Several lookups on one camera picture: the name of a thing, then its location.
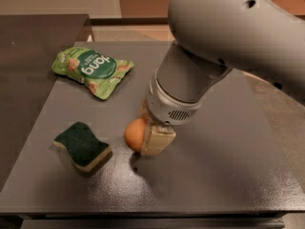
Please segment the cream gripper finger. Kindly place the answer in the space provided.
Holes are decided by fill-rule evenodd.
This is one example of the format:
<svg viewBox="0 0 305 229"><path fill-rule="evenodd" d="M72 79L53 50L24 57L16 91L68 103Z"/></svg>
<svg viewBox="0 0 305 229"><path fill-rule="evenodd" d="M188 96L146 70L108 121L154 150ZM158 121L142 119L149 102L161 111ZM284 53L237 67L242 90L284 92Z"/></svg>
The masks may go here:
<svg viewBox="0 0 305 229"><path fill-rule="evenodd" d="M139 108L137 116L139 118L143 118L145 120L148 120L150 118L150 115L149 115L149 112L147 109L146 100L142 101L142 104L141 104L141 107Z"/></svg>
<svg viewBox="0 0 305 229"><path fill-rule="evenodd" d="M173 126L149 122L145 129L144 141L140 149L142 156L157 156L175 139Z"/></svg>

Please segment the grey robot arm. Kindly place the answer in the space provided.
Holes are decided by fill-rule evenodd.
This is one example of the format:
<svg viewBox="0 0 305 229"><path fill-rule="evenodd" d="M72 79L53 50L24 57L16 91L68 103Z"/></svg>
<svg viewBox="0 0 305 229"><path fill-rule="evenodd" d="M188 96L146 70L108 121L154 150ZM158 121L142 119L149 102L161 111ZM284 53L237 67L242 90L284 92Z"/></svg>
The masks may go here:
<svg viewBox="0 0 305 229"><path fill-rule="evenodd" d="M251 73L305 101L305 21L272 0L171 0L174 41L153 73L140 115L140 153L156 156L188 123L203 95L231 70Z"/></svg>

